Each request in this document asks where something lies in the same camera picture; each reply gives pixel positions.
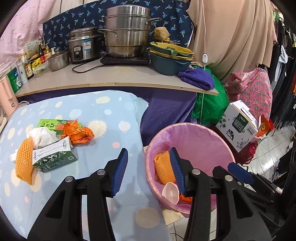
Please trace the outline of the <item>orange wrapper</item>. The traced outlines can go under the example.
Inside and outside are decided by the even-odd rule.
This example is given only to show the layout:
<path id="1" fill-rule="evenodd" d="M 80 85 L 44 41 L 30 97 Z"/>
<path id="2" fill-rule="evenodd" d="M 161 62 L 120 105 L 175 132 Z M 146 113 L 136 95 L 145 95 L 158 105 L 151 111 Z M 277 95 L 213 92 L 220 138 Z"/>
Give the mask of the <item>orange wrapper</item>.
<path id="1" fill-rule="evenodd" d="M 93 131 L 88 127 L 80 127 L 77 120 L 71 125 L 66 124 L 65 133 L 60 135 L 61 139 L 69 137 L 72 145 L 86 144 L 94 139 Z"/>
<path id="2" fill-rule="evenodd" d="M 179 201 L 185 202 L 187 204 L 192 204 L 193 198 L 192 197 L 185 197 L 183 194 L 180 194 Z"/>

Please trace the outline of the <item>pink paper cup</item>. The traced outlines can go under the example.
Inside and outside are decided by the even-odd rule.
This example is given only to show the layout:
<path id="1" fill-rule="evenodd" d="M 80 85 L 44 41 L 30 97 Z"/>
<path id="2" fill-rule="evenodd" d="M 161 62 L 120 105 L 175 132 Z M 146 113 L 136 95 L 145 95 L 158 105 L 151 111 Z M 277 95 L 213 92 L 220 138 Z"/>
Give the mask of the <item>pink paper cup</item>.
<path id="1" fill-rule="evenodd" d="M 162 190 L 162 196 L 173 205 L 178 204 L 180 193 L 177 185 L 175 183 L 168 182 Z"/>

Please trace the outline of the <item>small steel lidded pot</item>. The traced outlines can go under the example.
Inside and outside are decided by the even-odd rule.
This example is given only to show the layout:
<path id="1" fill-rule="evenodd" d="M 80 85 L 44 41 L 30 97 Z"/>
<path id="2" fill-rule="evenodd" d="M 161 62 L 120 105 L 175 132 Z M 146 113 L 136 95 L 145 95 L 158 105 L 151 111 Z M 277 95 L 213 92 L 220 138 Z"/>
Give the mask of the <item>small steel lidded pot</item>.
<path id="1" fill-rule="evenodd" d="M 70 52 L 69 51 L 60 51 L 53 54 L 47 59 L 49 69 L 51 71 L 57 71 L 65 68 L 70 64 Z"/>

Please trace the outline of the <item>pink lined trash bin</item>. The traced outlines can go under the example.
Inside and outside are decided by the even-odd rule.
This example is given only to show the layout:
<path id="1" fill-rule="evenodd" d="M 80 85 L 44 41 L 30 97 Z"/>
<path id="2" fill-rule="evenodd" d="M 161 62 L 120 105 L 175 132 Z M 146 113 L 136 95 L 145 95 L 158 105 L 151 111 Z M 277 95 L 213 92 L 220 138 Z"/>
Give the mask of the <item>pink lined trash bin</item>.
<path id="1" fill-rule="evenodd" d="M 151 140 L 145 151 L 145 171 L 148 185 L 160 205 L 188 217 L 191 205 L 174 205 L 162 196 L 164 185 L 156 180 L 154 157 L 175 147 L 182 159 L 189 160 L 208 176 L 216 166 L 227 169 L 235 161 L 224 140 L 211 129 L 194 123 L 177 123 L 165 127 Z"/>

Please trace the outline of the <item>large steel steamer pot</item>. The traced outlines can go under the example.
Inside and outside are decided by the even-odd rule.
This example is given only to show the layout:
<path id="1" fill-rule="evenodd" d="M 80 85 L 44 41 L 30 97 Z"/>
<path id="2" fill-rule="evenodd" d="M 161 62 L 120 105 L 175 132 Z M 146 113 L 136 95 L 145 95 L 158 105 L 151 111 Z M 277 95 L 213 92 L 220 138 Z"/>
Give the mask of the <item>large steel steamer pot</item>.
<path id="1" fill-rule="evenodd" d="M 107 54 L 114 58 L 142 56 L 149 43 L 149 32 L 153 18 L 149 8 L 137 5 L 113 6 L 106 10 L 105 28 L 98 32 L 105 34 Z"/>

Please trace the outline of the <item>white tissue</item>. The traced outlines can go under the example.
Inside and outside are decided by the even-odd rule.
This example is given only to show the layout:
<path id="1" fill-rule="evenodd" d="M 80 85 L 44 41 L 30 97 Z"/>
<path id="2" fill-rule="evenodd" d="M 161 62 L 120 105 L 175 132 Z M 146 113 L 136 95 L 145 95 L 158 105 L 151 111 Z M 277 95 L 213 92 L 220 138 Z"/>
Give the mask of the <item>white tissue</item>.
<path id="1" fill-rule="evenodd" d="M 57 142 L 57 134 L 46 127 L 33 128 L 27 133 L 27 138 L 32 138 L 33 149 L 41 149 Z"/>

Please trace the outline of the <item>brown loofah sponge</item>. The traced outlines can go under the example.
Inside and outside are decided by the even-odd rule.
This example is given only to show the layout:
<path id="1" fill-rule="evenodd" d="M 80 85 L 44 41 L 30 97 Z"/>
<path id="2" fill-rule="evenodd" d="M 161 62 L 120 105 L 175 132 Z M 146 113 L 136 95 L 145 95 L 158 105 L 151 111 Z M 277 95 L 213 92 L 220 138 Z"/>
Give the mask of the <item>brown loofah sponge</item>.
<path id="1" fill-rule="evenodd" d="M 170 36 L 166 27 L 157 27 L 154 29 L 154 38 L 157 40 L 165 41 Z"/>

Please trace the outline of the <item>dark soy sauce bottle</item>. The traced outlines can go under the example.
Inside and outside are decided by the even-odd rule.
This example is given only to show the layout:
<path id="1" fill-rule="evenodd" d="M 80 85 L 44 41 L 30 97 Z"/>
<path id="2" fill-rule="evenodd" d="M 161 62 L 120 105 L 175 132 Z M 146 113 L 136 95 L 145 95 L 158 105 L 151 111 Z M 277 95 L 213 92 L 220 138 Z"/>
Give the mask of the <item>dark soy sauce bottle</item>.
<path id="1" fill-rule="evenodd" d="M 34 77 L 34 73 L 32 71 L 32 66 L 31 66 L 30 62 L 27 59 L 25 59 L 24 66 L 25 66 L 25 72 L 27 75 L 27 79 L 28 80 L 32 79 Z"/>

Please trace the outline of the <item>green white small carton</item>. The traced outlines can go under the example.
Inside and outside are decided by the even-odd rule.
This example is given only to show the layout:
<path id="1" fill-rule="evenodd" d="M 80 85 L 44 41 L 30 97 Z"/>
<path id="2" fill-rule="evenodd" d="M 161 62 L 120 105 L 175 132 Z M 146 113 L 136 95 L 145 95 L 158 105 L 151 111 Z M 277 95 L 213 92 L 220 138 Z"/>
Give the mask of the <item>green white small carton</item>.
<path id="1" fill-rule="evenodd" d="M 47 173 L 77 160 L 69 137 L 65 137 L 41 149 L 33 150 L 32 166 Z"/>

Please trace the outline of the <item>yellow green stacked trays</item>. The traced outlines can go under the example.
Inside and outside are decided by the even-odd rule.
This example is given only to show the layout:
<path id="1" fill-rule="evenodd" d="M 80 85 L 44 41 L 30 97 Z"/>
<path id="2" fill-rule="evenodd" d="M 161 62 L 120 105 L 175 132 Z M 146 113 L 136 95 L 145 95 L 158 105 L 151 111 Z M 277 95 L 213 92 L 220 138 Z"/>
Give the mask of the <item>yellow green stacked trays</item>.
<path id="1" fill-rule="evenodd" d="M 150 42 L 149 51 L 166 58 L 180 60 L 193 60 L 194 56 L 194 53 L 188 48 L 161 42 Z"/>

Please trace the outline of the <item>orange foam fruit net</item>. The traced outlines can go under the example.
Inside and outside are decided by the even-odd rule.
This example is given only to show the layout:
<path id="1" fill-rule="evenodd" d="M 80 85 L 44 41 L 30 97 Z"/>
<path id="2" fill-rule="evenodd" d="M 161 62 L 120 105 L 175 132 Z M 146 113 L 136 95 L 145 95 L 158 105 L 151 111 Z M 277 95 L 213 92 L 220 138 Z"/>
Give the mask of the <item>orange foam fruit net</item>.
<path id="1" fill-rule="evenodd" d="M 15 172 L 16 176 L 25 181 L 27 184 L 32 184 L 32 155 L 33 155 L 33 139 L 29 137 L 20 145 L 16 154 Z"/>

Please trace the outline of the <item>steel rice cooker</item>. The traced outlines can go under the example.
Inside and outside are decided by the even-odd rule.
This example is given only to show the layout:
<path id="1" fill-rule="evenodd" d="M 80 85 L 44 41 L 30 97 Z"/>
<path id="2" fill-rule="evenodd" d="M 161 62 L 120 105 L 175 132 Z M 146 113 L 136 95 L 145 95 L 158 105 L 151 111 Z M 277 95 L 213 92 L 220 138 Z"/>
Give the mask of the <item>steel rice cooker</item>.
<path id="1" fill-rule="evenodd" d="M 71 62 L 74 64 L 91 61 L 100 56 L 104 49 L 104 33 L 98 27 L 72 30 L 68 45 Z"/>

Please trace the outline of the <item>bright green long box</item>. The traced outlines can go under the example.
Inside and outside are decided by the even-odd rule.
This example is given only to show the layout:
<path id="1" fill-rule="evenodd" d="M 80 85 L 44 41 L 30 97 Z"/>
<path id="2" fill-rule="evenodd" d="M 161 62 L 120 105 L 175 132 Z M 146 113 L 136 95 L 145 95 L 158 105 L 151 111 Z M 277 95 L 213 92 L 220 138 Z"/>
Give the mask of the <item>bright green long box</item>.
<path id="1" fill-rule="evenodd" d="M 74 120 L 54 120 L 54 119 L 40 119 L 37 124 L 37 128 L 45 127 L 51 131 L 55 131 L 56 134 L 62 135 L 65 133 L 64 128 L 66 124 L 73 124 Z"/>

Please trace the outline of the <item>purple folded cloth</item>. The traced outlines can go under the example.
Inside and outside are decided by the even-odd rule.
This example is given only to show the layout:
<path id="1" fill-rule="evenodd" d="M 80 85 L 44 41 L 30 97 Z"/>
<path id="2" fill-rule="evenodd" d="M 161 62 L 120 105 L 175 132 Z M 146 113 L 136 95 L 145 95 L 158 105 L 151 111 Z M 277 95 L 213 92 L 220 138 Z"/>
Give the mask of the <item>purple folded cloth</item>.
<path id="1" fill-rule="evenodd" d="M 209 72 L 202 68 L 192 68 L 178 73 L 178 77 L 185 83 L 191 84 L 203 90 L 215 88 L 215 82 Z"/>

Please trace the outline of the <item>navy patterned cloth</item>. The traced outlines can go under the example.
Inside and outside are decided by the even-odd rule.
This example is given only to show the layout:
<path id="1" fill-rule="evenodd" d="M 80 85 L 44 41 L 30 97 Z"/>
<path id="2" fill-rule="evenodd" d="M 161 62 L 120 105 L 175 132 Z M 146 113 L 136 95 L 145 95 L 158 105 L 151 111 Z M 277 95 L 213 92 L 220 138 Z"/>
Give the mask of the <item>navy patterned cloth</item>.
<path id="1" fill-rule="evenodd" d="M 183 1 L 94 1 L 69 9 L 43 23 L 43 36 L 50 48 L 68 49 L 70 32 L 84 27 L 105 27 L 106 10 L 112 6 L 135 4 L 151 10 L 153 18 L 161 21 L 152 22 L 149 41 L 154 41 L 154 29 L 166 27 L 169 39 L 177 45 L 187 47 L 193 34 L 194 25 L 187 14 L 188 3 Z"/>

